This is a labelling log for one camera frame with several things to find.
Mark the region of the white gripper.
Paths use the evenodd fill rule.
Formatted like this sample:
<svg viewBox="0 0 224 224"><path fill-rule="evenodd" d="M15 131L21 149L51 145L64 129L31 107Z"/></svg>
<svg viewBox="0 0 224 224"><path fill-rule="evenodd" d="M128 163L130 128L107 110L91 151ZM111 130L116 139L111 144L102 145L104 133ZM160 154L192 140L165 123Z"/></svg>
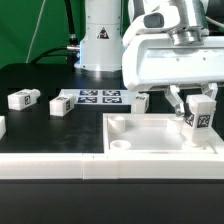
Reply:
<svg viewBox="0 0 224 224"><path fill-rule="evenodd" d="M185 109L179 87L192 89L203 84L202 93L216 99L216 83L224 82L224 38L206 37L202 46L174 46L168 34L139 35L126 48L122 69L123 82L129 91L168 86L165 98L176 116L183 117Z"/></svg>

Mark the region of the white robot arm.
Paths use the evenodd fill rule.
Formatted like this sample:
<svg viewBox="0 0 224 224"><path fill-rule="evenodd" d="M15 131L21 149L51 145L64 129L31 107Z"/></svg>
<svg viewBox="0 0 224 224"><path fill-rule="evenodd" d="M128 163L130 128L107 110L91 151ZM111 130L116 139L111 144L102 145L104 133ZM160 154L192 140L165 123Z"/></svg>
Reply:
<svg viewBox="0 0 224 224"><path fill-rule="evenodd" d="M224 84L224 0L128 0L130 25L120 32L120 0L85 0L86 34L78 68L120 70L134 92L162 90L176 114L212 113Z"/></svg>

